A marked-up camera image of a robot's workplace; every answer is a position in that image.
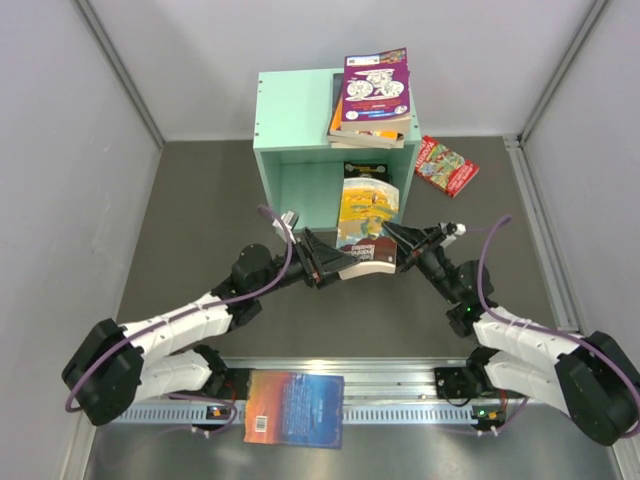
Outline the red Treehouse paperback book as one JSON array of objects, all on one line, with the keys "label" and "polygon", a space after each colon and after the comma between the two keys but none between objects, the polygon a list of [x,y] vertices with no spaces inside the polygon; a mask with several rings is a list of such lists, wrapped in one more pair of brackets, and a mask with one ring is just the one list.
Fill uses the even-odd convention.
[{"label": "red Treehouse paperback book", "polygon": [[422,137],[414,173],[447,196],[455,198],[479,170],[477,164],[440,141],[427,135]]}]

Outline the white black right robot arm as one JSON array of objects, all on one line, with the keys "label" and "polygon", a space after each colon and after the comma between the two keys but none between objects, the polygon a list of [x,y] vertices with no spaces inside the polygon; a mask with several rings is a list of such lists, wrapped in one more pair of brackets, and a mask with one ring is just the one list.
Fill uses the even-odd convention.
[{"label": "white black right robot arm", "polygon": [[454,332],[478,346],[466,362],[466,382],[478,396],[506,390],[566,415],[594,442],[611,446],[639,433],[639,372],[610,335],[589,336],[544,327],[492,301],[485,260],[456,266],[445,248],[462,224],[412,228],[386,221],[403,271],[416,268],[450,304]]}]

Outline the purple paperback book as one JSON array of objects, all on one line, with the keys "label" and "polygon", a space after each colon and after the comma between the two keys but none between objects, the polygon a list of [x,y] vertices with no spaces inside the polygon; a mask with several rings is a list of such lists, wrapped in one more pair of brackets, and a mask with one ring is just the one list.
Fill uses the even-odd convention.
[{"label": "purple paperback book", "polygon": [[341,127],[409,133],[412,108],[406,47],[344,60]]}]

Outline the Jane Eyre sunset cover book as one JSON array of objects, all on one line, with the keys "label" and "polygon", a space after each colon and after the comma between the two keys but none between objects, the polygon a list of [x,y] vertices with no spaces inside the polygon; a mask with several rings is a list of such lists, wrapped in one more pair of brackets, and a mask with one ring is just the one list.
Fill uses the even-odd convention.
[{"label": "Jane Eyre sunset cover book", "polygon": [[254,370],[245,406],[244,441],[341,448],[344,388],[342,376]]}]

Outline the dark brown Edward Tulane book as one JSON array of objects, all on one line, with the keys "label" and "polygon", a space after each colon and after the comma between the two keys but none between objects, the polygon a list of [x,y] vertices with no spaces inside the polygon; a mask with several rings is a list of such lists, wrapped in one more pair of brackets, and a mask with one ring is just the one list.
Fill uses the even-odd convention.
[{"label": "dark brown Edward Tulane book", "polygon": [[342,96],[343,74],[335,73],[332,78],[332,91],[331,91],[331,106],[332,113],[334,115],[337,109],[338,102]]}]

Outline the black yellow Storey Treehouse book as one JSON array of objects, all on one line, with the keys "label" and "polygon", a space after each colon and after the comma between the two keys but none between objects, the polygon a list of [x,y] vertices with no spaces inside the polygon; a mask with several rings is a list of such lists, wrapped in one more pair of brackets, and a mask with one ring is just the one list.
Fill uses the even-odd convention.
[{"label": "black yellow Storey Treehouse book", "polygon": [[345,162],[343,165],[344,178],[369,178],[389,183],[391,176],[387,164],[362,164]]}]

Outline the dark blue paperback book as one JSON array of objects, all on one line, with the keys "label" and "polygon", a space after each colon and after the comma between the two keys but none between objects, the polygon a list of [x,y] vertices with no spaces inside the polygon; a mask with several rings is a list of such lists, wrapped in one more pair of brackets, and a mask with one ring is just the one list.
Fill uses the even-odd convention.
[{"label": "dark blue paperback book", "polygon": [[404,147],[405,140],[403,136],[400,136],[395,142],[374,142],[373,137],[367,138],[347,138],[336,137],[329,139],[329,145],[334,149],[402,149]]}]

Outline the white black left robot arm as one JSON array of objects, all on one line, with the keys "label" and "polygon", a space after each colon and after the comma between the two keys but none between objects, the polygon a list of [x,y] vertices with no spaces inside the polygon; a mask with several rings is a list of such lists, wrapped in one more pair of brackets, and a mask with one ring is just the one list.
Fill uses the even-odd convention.
[{"label": "white black left robot arm", "polygon": [[274,256],[264,245],[248,245],[229,276],[199,298],[146,320],[96,323],[62,370],[69,390],[66,412],[82,412],[92,425],[103,426],[153,397],[183,391],[217,396],[225,388],[225,365],[204,340],[248,324],[267,294],[297,282],[321,289],[357,264],[309,229],[294,234],[291,214],[259,210],[284,240],[284,253]]}]

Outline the light teal thin book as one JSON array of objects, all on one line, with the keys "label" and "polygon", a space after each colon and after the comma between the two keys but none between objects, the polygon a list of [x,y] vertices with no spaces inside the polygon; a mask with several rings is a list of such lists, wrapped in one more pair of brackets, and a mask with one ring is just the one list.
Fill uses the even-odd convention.
[{"label": "light teal thin book", "polygon": [[341,280],[396,272],[397,244],[383,229],[396,220],[399,190],[378,179],[346,178],[343,182],[336,248],[357,260],[339,272]]}]

